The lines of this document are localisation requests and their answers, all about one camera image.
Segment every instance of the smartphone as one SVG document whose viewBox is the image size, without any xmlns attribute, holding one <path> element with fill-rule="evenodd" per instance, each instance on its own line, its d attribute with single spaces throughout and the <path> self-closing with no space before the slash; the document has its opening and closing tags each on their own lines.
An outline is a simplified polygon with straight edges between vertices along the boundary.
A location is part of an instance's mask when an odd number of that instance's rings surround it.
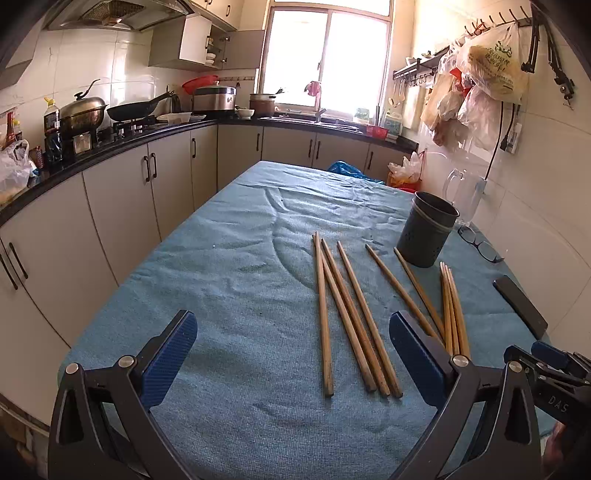
<svg viewBox="0 0 591 480">
<path fill-rule="evenodd" d="M 503 298 L 520 316 L 521 320 L 527 325 L 536 340 L 540 340 L 548 328 L 548 323 L 544 320 L 541 313 L 534 307 L 525 294 L 519 289 L 515 282 L 507 275 L 497 278 L 492 283 Z"/>
</svg>

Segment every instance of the wok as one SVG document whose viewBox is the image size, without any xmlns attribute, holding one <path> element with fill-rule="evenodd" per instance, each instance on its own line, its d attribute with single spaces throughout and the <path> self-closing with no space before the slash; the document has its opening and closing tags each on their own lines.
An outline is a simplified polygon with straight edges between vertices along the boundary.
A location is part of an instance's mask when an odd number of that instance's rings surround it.
<svg viewBox="0 0 591 480">
<path fill-rule="evenodd" d="M 133 102 L 113 106 L 107 109 L 107 113 L 109 114 L 111 120 L 116 122 L 125 122 L 127 120 L 134 120 L 136 118 L 144 118 L 156 109 L 156 105 L 158 105 L 160 100 L 164 100 L 173 94 L 174 91 L 166 92 L 146 102 Z"/>
</svg>

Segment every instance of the window frame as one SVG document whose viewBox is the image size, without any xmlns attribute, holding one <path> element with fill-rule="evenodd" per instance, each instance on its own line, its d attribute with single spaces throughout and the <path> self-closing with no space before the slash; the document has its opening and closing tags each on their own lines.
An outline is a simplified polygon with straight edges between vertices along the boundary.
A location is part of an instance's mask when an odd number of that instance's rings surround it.
<svg viewBox="0 0 591 480">
<path fill-rule="evenodd" d="M 388 67 L 390 64 L 390 55 L 392 53 L 392 26 L 394 25 L 393 16 L 394 16 L 394 2 L 395 0 L 390 0 L 390 14 L 385 17 L 384 15 L 375 14 L 373 12 L 366 12 L 363 10 L 357 10 L 354 8 L 349 7 L 337 7 L 334 5 L 326 5 L 326 4 L 312 4 L 312 3 L 302 3 L 302 2 L 275 2 L 271 0 L 269 13 L 267 16 L 267 30 L 265 32 L 265 43 L 263 46 L 263 55 L 262 55 L 262 63 L 261 63 L 261 74 L 259 75 L 259 82 L 258 88 L 256 91 L 258 93 L 265 93 L 263 92 L 263 87 L 265 84 L 265 71 L 267 69 L 267 58 L 269 55 L 269 41 L 271 39 L 271 31 L 273 29 L 273 18 L 275 12 L 277 11 L 306 11 L 306 12 L 319 12 L 325 13 L 328 15 L 326 20 L 326 30 L 324 32 L 324 46 L 322 49 L 322 59 L 320 60 L 320 68 L 319 68 L 319 81 L 322 82 L 322 77 L 324 74 L 324 65 L 326 62 L 326 48 L 329 41 L 329 34 L 330 34 L 330 25 L 332 22 L 332 15 L 334 12 L 338 13 L 348 13 L 353 15 L 360 15 L 362 17 L 369 17 L 374 18 L 376 20 L 381 20 L 387 24 L 387 45 L 386 45 L 386 58 L 384 59 L 384 74 L 382 75 L 382 83 L 379 93 L 379 102 L 383 104 L 385 99 L 385 90 L 388 80 Z M 315 113 L 316 109 L 313 106 L 307 105 L 293 105 L 290 103 L 281 103 L 276 102 L 276 105 L 280 107 L 283 111 L 291 111 L 293 113 Z M 339 112 L 335 110 L 328 110 L 326 111 L 327 116 L 332 116 L 335 118 L 342 118 L 346 120 L 352 120 L 353 115 L 351 113 L 346 112 Z"/>
</svg>

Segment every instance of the range hood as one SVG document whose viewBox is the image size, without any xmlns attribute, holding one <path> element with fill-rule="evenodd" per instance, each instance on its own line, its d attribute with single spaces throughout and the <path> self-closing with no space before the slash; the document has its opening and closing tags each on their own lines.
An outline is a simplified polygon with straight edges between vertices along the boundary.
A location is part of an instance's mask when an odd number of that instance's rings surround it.
<svg viewBox="0 0 591 480">
<path fill-rule="evenodd" d="M 137 30 L 192 14 L 183 0 L 67 0 L 49 13 L 49 30 L 110 28 Z"/>
</svg>

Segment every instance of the rice cooker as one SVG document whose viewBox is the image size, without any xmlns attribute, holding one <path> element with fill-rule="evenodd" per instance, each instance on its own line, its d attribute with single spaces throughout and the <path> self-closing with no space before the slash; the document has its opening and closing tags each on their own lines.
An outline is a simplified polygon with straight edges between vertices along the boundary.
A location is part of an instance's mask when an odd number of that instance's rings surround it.
<svg viewBox="0 0 591 480">
<path fill-rule="evenodd" d="M 234 114 L 236 89 L 223 85 L 209 85 L 195 88 L 191 97 L 191 110 L 194 114 L 207 115 L 208 118 L 223 118 Z"/>
</svg>

